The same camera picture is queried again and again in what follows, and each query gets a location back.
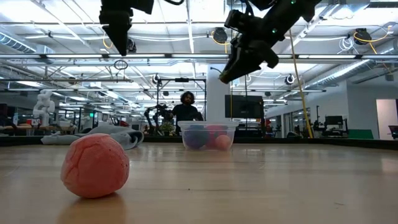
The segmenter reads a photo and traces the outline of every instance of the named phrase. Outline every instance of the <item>foam ball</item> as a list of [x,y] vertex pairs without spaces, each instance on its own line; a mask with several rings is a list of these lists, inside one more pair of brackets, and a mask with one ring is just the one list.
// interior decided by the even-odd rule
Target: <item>foam ball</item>
[[72,193],[97,198],[119,190],[129,168],[129,158],[117,141],[107,134],[91,134],[70,145],[61,180]]
[[220,135],[216,138],[217,149],[227,151],[231,147],[231,139],[227,135]]
[[209,134],[209,139],[206,143],[207,148],[215,148],[216,146],[216,138],[220,135],[227,134],[227,127],[220,125],[209,125],[206,127]]
[[192,125],[184,134],[184,142],[191,149],[200,149],[208,140],[208,132],[203,126]]

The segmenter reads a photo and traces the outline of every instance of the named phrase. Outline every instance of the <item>table surface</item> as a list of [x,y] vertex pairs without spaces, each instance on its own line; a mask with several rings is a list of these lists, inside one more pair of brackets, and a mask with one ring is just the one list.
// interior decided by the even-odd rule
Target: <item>table surface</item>
[[68,147],[0,148],[0,223],[398,223],[398,152],[237,144],[232,152],[147,143],[127,151],[115,194],[82,199],[60,180]]

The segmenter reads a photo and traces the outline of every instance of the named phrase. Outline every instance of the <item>white wall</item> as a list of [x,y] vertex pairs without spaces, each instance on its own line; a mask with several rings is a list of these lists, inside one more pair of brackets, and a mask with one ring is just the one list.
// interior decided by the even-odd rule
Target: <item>white wall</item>
[[398,125],[397,101],[376,100],[379,135],[382,140],[393,140],[389,125]]
[[398,88],[394,86],[347,86],[349,129],[371,129],[373,138],[379,139],[377,125],[377,99],[398,99]]
[[[270,108],[266,117],[271,118],[303,109],[301,101],[289,101],[288,104]],[[326,88],[325,93],[310,93],[305,97],[305,106],[311,111],[311,122],[317,119],[317,105],[320,106],[318,110],[321,122],[325,121],[325,116],[342,115],[344,118],[348,118],[346,82],[339,83],[337,87]]]

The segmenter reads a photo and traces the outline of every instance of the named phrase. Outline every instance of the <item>curly hair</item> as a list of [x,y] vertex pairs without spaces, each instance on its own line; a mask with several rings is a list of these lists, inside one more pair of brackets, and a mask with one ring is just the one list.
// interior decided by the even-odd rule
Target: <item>curly hair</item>
[[195,103],[195,96],[193,95],[193,93],[191,93],[190,91],[186,91],[185,93],[183,93],[181,95],[181,103],[185,103],[185,97],[187,97],[188,95],[191,95],[192,99],[191,99],[191,105]]

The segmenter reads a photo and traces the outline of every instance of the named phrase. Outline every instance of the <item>red ball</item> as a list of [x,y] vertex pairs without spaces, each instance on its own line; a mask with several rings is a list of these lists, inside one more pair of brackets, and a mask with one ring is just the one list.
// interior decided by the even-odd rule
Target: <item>red ball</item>
[[216,138],[220,135],[227,134],[227,132],[225,131],[225,127],[220,125],[210,125],[207,126],[206,129],[209,132],[209,139],[206,143],[207,148],[216,148]]
[[220,135],[216,138],[217,149],[227,151],[231,147],[231,139],[227,135]]
[[61,180],[72,193],[97,198],[123,187],[129,169],[129,158],[117,141],[107,134],[91,134],[70,145]]

